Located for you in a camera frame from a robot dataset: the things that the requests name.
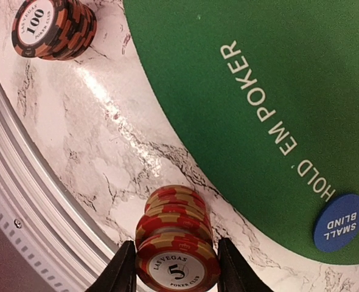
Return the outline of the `black red 100 chip stack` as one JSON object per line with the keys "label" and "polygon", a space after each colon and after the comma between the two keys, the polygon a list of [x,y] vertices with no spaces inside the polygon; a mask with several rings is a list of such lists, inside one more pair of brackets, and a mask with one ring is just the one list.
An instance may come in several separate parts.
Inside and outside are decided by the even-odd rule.
{"label": "black red 100 chip stack", "polygon": [[24,1],[11,37],[22,57],[67,61],[84,53],[96,32],[94,12],[80,1]]}

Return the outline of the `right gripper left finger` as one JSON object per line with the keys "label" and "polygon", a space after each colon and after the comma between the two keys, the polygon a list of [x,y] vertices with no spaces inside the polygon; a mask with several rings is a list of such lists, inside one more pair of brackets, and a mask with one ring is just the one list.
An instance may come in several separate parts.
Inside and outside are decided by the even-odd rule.
{"label": "right gripper left finger", "polygon": [[127,240],[86,292],[136,292],[135,261],[134,241]]}

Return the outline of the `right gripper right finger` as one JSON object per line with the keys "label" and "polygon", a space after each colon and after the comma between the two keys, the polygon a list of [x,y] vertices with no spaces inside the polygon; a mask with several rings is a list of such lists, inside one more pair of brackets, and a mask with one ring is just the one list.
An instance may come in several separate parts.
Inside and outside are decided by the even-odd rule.
{"label": "right gripper right finger", "polygon": [[218,259],[221,269],[219,292],[272,292],[229,238],[219,239]]}

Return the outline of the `red yellow 5 chip stack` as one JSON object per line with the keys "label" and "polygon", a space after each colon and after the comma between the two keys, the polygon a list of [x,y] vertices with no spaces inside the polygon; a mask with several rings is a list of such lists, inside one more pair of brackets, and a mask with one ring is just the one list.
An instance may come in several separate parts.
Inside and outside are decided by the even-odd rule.
{"label": "red yellow 5 chip stack", "polygon": [[220,276],[207,204],[186,186],[152,192],[135,245],[136,272],[154,291],[209,291]]}

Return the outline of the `blue small blind button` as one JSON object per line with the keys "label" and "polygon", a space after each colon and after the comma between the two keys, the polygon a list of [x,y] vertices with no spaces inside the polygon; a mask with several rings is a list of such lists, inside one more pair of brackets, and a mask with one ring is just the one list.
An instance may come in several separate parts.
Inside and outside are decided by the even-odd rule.
{"label": "blue small blind button", "polygon": [[313,228],[313,241],[322,252],[336,252],[359,233],[359,195],[341,195],[320,213]]}

